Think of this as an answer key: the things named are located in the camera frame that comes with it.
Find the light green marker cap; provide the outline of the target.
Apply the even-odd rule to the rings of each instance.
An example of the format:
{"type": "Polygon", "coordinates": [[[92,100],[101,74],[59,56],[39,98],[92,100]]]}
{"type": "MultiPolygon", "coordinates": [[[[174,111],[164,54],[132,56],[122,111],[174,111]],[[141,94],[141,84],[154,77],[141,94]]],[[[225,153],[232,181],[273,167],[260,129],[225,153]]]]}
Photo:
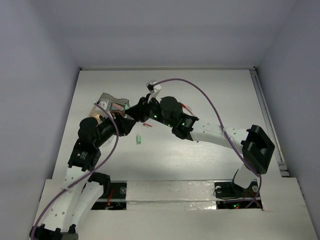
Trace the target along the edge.
{"type": "Polygon", "coordinates": [[[142,143],[142,137],[140,135],[136,136],[136,144],[140,145],[142,143]]]}

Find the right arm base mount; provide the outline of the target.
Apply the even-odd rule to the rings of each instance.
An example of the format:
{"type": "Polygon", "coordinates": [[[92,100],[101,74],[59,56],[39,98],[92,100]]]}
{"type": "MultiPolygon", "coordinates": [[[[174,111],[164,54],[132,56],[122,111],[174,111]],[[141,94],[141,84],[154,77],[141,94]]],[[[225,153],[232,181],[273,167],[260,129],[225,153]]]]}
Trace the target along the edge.
{"type": "Polygon", "coordinates": [[[260,184],[254,177],[248,186],[251,176],[244,176],[242,173],[238,174],[237,170],[232,180],[223,180],[214,182],[213,195],[216,198],[217,209],[263,209],[260,184]]]}

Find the red pen clear barrel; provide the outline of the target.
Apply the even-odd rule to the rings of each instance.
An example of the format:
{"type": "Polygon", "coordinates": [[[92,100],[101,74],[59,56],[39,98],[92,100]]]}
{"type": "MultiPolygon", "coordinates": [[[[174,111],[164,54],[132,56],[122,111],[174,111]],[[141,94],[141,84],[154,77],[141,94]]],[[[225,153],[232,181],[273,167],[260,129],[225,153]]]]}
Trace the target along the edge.
{"type": "Polygon", "coordinates": [[[192,109],[188,106],[188,105],[185,105],[185,104],[181,104],[182,105],[182,107],[190,114],[190,115],[192,115],[192,116],[196,116],[193,112],[192,112],[192,109]]]}

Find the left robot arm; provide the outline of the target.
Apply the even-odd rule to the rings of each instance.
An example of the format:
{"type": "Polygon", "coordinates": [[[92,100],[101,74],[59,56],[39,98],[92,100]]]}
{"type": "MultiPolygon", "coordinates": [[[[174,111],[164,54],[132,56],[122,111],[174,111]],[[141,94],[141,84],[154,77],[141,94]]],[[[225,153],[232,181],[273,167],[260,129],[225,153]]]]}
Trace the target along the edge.
{"type": "Polygon", "coordinates": [[[99,173],[100,147],[112,137],[130,133],[136,121],[116,112],[98,122],[87,117],[67,163],[60,193],[45,207],[32,227],[32,240],[77,240],[78,230],[99,198],[112,193],[110,176],[99,173]]]}

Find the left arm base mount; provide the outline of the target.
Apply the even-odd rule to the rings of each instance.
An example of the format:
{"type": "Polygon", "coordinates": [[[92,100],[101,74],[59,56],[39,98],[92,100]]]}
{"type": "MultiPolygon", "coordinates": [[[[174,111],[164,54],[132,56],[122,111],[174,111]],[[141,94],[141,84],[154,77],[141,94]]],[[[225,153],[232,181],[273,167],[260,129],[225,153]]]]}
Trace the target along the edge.
{"type": "Polygon", "coordinates": [[[88,179],[89,182],[97,182],[103,187],[103,194],[93,204],[91,210],[126,210],[126,181],[111,181],[109,175],[94,172],[88,179]]]}

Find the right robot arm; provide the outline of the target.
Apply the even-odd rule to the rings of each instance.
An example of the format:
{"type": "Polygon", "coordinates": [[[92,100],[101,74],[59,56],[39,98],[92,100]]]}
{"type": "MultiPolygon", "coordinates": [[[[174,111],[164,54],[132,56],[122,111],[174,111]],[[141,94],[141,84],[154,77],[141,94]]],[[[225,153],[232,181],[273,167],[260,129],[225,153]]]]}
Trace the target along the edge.
{"type": "Polygon", "coordinates": [[[275,145],[262,127],[253,124],[248,129],[237,129],[211,124],[184,113],[182,103],[172,96],[161,100],[141,97],[136,105],[124,112],[137,122],[152,119],[164,124],[179,139],[211,143],[238,153],[242,166],[230,183],[230,190],[235,196],[242,196],[255,177],[267,173],[275,150],[275,145]]]}

